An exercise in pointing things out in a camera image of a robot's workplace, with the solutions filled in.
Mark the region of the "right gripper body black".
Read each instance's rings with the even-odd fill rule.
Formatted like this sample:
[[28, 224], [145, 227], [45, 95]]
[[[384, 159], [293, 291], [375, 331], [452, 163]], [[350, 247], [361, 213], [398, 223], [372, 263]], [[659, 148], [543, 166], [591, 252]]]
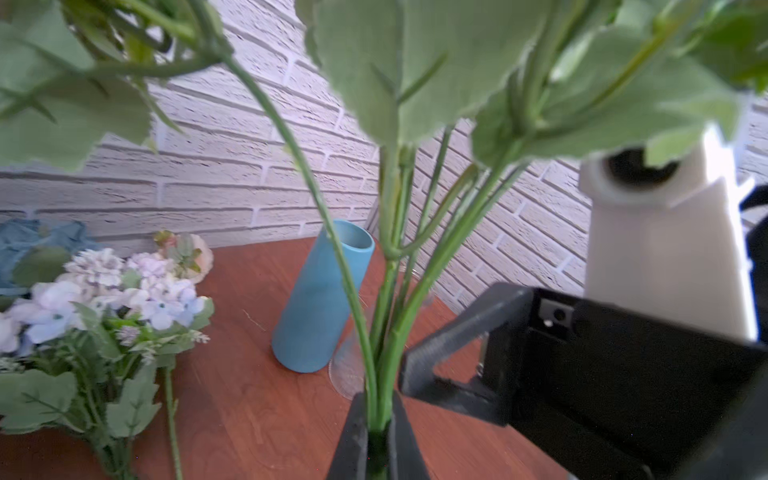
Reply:
[[577, 477], [766, 477], [765, 347], [538, 289], [480, 305], [484, 416]]

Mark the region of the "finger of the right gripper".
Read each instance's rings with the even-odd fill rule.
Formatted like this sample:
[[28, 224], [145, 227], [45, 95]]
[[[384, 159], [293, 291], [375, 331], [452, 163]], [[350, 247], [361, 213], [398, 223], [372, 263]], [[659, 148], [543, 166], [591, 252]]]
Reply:
[[[409, 398], [498, 426], [513, 419], [534, 289], [495, 283], [453, 321], [408, 349], [398, 385]], [[438, 365], [488, 336], [483, 374], [468, 383], [440, 377]]]

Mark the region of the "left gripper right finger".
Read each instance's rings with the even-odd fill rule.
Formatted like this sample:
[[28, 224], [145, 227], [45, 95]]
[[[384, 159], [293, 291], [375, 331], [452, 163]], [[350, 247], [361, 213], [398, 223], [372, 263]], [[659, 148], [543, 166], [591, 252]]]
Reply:
[[388, 478], [390, 480], [429, 480], [429, 472], [419, 449], [401, 396], [393, 394], [392, 416], [387, 432]]

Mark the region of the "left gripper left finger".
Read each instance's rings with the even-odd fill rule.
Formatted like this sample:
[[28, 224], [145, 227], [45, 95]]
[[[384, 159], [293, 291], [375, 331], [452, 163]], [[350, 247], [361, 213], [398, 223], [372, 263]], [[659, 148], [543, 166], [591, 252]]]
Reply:
[[327, 480], [365, 480], [368, 461], [368, 430], [366, 399], [358, 393], [350, 404]]

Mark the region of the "pink white hydrangea bouquet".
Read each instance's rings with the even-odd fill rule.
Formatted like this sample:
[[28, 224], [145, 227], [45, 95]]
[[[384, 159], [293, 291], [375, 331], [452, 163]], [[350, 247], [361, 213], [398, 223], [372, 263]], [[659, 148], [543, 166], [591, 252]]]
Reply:
[[[365, 371], [366, 477], [395, 470], [395, 370], [428, 290], [535, 160], [633, 147], [661, 167], [767, 86], [763, 1], [299, 1], [304, 45], [378, 146], [388, 273], [366, 322], [339, 265]], [[106, 134], [143, 142], [147, 80], [221, 65], [263, 108], [324, 223], [293, 133], [206, 1], [5, 1], [1, 162], [76, 169]]]

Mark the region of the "peach rose flower stem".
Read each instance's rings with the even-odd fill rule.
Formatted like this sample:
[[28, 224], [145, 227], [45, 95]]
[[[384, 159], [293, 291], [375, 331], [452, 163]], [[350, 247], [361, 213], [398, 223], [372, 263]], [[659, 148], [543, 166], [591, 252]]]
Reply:
[[198, 284], [213, 268], [213, 252], [197, 234], [160, 230], [154, 234], [153, 240], [159, 253], [173, 262], [173, 272], [179, 278]]

